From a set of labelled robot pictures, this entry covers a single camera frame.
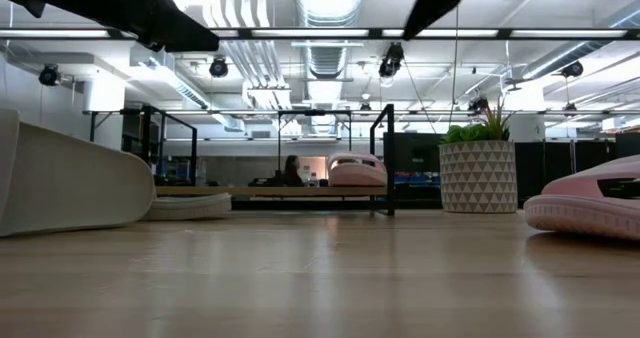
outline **wooden floor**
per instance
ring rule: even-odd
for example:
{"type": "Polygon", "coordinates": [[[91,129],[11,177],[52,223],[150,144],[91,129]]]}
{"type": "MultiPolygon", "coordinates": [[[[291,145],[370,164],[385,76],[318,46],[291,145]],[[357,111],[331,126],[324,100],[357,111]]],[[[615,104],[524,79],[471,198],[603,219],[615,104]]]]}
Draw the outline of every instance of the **wooden floor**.
{"type": "Polygon", "coordinates": [[[243,213],[0,240],[0,337],[638,337],[640,246],[520,215],[243,213]]]}

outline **potted plant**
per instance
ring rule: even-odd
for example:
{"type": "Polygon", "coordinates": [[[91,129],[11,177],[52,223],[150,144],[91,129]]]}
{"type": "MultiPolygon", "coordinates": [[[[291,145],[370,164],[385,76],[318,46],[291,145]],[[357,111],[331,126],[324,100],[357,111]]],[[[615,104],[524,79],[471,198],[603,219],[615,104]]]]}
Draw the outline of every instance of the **potted plant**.
{"type": "Polygon", "coordinates": [[[440,145],[442,204],[447,212],[513,213],[518,209],[515,146],[502,105],[481,110],[480,124],[451,126],[440,145]]]}

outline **white geometric planter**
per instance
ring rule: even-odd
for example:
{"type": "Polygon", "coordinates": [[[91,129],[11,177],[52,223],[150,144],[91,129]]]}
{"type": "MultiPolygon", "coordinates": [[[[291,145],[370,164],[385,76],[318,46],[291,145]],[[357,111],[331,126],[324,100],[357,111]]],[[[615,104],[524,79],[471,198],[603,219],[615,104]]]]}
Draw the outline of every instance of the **white geometric planter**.
{"type": "Polygon", "coordinates": [[[513,142],[441,145],[440,176],[446,212],[513,213],[518,209],[513,142]]]}

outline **woman with dark hair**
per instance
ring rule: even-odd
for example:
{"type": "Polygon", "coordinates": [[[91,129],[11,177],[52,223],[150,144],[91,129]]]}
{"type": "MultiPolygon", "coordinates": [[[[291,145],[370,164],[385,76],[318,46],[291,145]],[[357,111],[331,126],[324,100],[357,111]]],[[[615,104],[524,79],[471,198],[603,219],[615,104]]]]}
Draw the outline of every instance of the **woman with dark hair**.
{"type": "Polygon", "coordinates": [[[303,187],[304,183],[298,175],[300,168],[300,160],[298,156],[288,156],[284,164],[284,173],[282,174],[282,184],[289,187],[303,187]]]}

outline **green plant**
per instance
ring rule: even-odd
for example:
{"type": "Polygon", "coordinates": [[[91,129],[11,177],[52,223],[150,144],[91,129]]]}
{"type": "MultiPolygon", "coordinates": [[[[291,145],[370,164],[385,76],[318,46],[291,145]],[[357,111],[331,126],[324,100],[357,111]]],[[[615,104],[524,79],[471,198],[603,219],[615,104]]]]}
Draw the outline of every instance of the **green plant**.
{"type": "Polygon", "coordinates": [[[487,108],[483,110],[485,118],[481,118],[482,123],[468,125],[460,127],[452,125],[449,127],[449,131],[444,136],[443,143],[459,143],[459,142],[474,142],[482,140],[509,140],[509,128],[506,123],[513,113],[506,117],[502,116],[502,108],[504,101],[498,105],[496,110],[487,108]]]}

